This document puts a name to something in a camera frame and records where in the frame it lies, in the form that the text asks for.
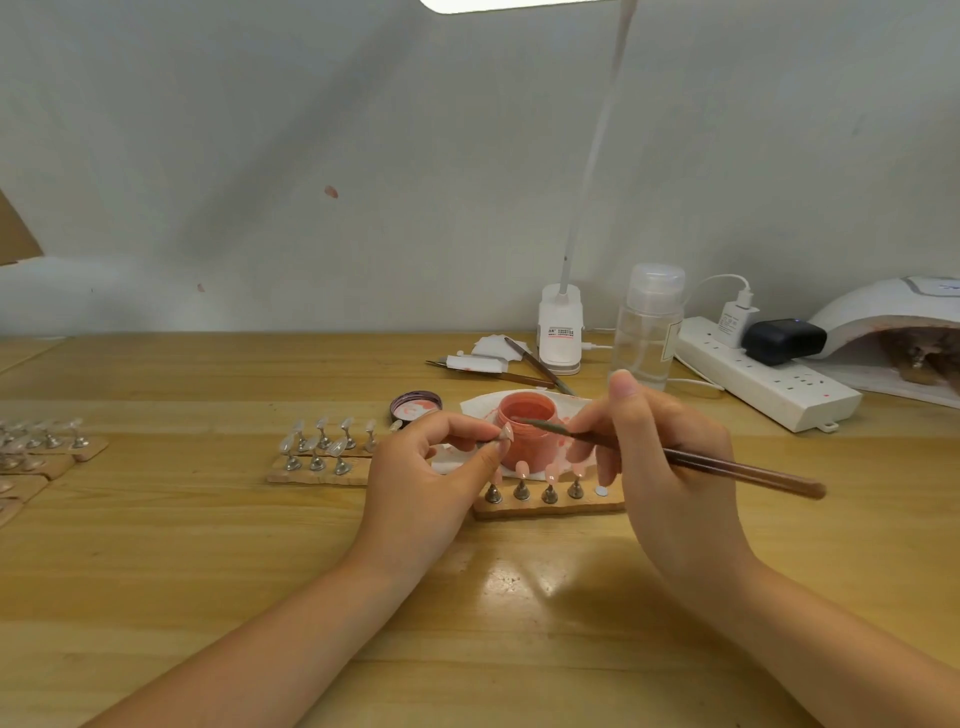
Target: white wall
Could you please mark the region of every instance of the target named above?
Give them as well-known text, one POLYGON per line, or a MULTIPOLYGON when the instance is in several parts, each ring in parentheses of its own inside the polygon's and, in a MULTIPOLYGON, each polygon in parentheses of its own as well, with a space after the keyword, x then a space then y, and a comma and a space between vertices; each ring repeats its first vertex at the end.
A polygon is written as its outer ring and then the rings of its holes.
MULTIPOLYGON (((0 188, 48 257, 0 331, 531 327, 617 12, 8 0, 0 188)), ((960 3, 642 0, 574 278, 589 325, 641 260, 810 315, 960 273, 958 201, 960 3)))

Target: pink jar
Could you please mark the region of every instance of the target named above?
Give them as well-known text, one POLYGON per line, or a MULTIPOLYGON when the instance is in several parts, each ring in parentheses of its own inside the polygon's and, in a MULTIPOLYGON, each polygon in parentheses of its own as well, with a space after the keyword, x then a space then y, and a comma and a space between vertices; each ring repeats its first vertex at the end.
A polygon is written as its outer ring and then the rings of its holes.
POLYGON ((517 417, 559 423, 557 405, 549 397, 537 392, 516 392, 504 397, 496 408, 497 426, 502 427, 509 422, 514 429, 514 443, 503 458, 503 464, 513 470, 517 462, 526 460, 530 472, 539 473, 557 457, 562 438, 532 425, 519 423, 517 417))

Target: power outlet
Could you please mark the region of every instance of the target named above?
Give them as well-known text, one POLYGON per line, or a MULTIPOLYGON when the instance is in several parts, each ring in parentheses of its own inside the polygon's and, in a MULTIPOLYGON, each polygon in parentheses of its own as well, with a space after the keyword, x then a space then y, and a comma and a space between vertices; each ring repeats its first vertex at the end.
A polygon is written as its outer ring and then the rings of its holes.
POLYGON ((677 357, 791 432, 833 432, 860 400, 856 390, 795 361, 768 367, 717 341, 717 325, 684 319, 677 357))

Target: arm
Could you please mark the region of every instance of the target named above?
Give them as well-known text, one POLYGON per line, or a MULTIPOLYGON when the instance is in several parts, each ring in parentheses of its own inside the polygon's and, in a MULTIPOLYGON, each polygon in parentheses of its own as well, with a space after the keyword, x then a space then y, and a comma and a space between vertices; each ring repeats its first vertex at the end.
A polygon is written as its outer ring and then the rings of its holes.
POLYGON ((510 444, 484 446, 450 475, 430 469, 432 446, 470 450, 498 434, 495 425, 437 413, 385 440, 373 459, 356 540, 337 567, 88 728, 293 726, 449 546, 510 444))
MULTIPOLYGON (((721 425, 627 372, 571 431, 616 434, 598 449, 601 479, 623 472, 631 525, 668 589, 747 650, 827 728, 960 725, 960 672, 764 566, 747 544, 734 484, 672 470, 662 447, 732 459, 721 425)), ((577 443, 570 460, 590 446, 577 443)))

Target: wooden tabletop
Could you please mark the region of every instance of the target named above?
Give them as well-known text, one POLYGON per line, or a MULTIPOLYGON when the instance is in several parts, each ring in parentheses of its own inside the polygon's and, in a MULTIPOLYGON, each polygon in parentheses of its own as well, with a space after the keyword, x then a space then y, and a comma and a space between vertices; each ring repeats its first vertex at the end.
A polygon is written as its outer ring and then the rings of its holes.
MULTIPOLYGON (((0 726, 78 725, 333 564, 363 490, 268 486, 280 438, 324 412, 386 424, 411 389, 457 409, 516 388, 422 363, 475 339, 0 343, 0 417, 81 416, 110 439, 0 529, 0 726)), ((581 396, 602 392, 604 354, 568 380, 581 396)), ((763 559, 960 665, 960 411, 868 395, 837 433, 797 436, 726 394, 669 391, 741 460, 828 484, 820 502, 739 487, 763 559)), ((468 522, 304 724, 814 723, 664 594, 617 514, 468 522)))

